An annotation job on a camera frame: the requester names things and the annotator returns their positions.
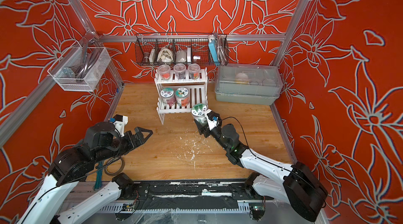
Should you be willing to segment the white slatted wooden shelf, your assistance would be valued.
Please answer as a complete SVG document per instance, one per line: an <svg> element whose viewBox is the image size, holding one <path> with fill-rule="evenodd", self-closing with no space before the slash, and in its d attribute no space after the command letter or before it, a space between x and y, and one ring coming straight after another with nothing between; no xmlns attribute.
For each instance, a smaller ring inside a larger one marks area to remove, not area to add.
<svg viewBox="0 0 403 224"><path fill-rule="evenodd" d="M188 70L185 79L178 79L173 70L157 72L154 81L158 92L156 110L161 123L166 114L189 113L197 104L208 105L206 69L199 71L198 79L191 79Z"/></svg>

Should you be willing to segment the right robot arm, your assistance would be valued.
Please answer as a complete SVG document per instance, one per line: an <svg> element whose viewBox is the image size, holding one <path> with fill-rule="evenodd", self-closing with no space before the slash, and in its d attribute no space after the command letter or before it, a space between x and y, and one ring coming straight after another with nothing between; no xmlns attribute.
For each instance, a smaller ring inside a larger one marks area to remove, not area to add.
<svg viewBox="0 0 403 224"><path fill-rule="evenodd" d="M246 185L255 194L282 200L304 219L317 220L328 192L305 164L286 164L257 153L240 142L232 124L222 126L220 121L195 124L201 135L216 140L232 164L254 171Z"/></svg>

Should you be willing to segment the seed jar tree lid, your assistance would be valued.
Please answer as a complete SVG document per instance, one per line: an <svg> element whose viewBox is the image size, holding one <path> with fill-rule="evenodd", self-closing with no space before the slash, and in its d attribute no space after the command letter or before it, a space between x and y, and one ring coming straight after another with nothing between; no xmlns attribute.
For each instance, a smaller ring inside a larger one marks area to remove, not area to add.
<svg viewBox="0 0 403 224"><path fill-rule="evenodd" d="M201 123L202 125L207 124L207 118L205 112L207 111L207 106L204 103L195 104L191 109L191 114L193 118Z"/></svg>

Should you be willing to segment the seed jar strawberry lid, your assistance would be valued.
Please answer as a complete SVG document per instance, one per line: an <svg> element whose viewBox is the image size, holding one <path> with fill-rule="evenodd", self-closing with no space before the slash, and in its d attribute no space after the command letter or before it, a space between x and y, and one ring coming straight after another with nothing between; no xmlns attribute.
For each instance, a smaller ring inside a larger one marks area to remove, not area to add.
<svg viewBox="0 0 403 224"><path fill-rule="evenodd" d="M176 103L180 107L187 107L190 104L190 91L186 87L179 87L175 91Z"/></svg>

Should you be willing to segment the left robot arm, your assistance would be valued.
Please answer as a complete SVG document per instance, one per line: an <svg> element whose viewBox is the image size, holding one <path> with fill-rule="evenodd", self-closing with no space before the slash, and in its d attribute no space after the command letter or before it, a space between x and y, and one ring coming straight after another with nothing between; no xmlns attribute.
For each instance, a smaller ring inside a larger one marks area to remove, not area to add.
<svg viewBox="0 0 403 224"><path fill-rule="evenodd" d="M81 224L115 200L138 196L134 181L125 173L120 173L89 198L69 210L58 212L78 183L91 171L98 170L97 163L109 158L119 159L145 144L152 134L152 130L141 127L135 128L134 132L120 133L111 122L89 127L84 139L56 156L39 192L19 223Z"/></svg>

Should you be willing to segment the small clear cup red seeds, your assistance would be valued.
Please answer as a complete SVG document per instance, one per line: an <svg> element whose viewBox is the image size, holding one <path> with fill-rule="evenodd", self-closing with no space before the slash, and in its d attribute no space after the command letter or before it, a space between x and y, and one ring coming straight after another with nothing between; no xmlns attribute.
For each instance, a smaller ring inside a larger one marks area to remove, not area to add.
<svg viewBox="0 0 403 224"><path fill-rule="evenodd" d="M171 67L167 64L162 64L158 67L157 73L161 77L161 80L169 80L171 78Z"/></svg>

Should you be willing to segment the seed jar flower lid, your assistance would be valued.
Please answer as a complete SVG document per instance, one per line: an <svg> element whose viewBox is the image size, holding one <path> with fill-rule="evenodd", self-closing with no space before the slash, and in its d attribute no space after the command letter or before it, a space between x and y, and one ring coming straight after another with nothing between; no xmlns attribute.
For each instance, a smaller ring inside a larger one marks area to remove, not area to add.
<svg viewBox="0 0 403 224"><path fill-rule="evenodd" d="M176 104L175 91L172 88L163 88L160 91L160 98L162 99L162 103L168 107Z"/></svg>

